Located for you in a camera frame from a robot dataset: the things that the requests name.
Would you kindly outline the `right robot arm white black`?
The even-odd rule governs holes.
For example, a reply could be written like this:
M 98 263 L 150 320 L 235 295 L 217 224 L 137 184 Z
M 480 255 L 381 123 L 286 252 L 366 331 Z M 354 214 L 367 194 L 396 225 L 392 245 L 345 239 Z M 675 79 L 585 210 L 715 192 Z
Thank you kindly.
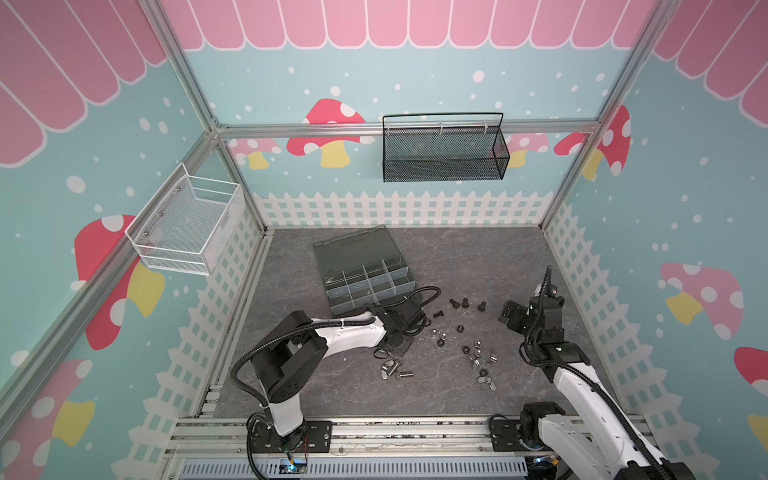
M 565 299 L 540 293 L 524 306 L 505 303 L 499 321 L 523 336 L 521 358 L 541 370 L 587 427 L 581 433 L 557 403 L 523 406 L 517 421 L 499 417 L 489 422 L 494 448 L 512 428 L 513 437 L 529 450 L 550 450 L 580 479 L 693 479 L 683 462 L 673 462 L 642 435 L 600 382 L 577 344 L 567 341 L 562 324 Z

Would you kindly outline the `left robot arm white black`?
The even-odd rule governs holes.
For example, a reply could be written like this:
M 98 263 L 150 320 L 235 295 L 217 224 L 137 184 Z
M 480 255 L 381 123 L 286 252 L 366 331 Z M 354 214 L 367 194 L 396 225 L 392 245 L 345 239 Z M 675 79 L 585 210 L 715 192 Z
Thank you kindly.
M 318 319 L 297 310 L 284 318 L 230 368 L 229 381 L 257 400 L 281 439 L 301 432 L 300 392 L 322 360 L 357 349 L 393 354 L 429 323 L 426 288 L 385 304 L 366 304 L 353 316 Z

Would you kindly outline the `green plastic compartment organizer box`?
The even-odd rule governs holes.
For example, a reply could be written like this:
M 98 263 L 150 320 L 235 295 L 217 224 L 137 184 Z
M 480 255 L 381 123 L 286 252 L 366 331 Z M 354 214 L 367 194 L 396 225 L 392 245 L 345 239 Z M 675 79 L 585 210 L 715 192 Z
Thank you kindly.
M 416 289 L 414 275 L 384 225 L 316 242 L 313 251 L 335 317 Z

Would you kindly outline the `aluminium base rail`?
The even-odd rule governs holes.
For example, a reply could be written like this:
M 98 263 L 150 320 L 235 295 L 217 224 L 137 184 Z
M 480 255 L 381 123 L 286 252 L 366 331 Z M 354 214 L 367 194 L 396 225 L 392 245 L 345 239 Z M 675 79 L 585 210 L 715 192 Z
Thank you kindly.
M 540 461 L 558 476 L 611 479 L 642 458 L 621 426 L 592 430 L 577 416 L 540 420 L 542 447 L 522 441 L 505 415 L 335 417 L 325 436 L 287 455 L 246 452 L 242 418 L 181 421 L 160 455 L 157 479 L 523 479 Z

